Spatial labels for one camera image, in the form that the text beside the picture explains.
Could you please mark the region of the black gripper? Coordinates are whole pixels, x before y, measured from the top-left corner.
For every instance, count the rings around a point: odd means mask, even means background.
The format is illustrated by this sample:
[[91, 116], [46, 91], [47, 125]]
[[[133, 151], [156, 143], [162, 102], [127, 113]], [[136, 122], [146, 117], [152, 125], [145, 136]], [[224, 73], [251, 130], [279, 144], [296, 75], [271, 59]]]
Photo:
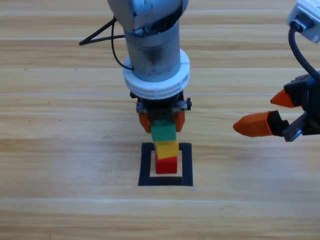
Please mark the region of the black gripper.
[[173, 121], [176, 132], [180, 132], [185, 123], [185, 111], [190, 111], [192, 107], [191, 99], [184, 99], [184, 92], [164, 99], [146, 99], [130, 92], [132, 99], [137, 99], [136, 112], [139, 121], [147, 133], [151, 132], [151, 122]]
[[275, 111], [259, 112], [243, 116], [233, 129], [247, 137], [283, 137], [287, 142], [299, 135], [310, 136], [320, 133], [320, 82], [309, 74], [296, 77], [284, 86], [271, 100], [271, 104], [296, 108], [304, 113], [291, 124]]

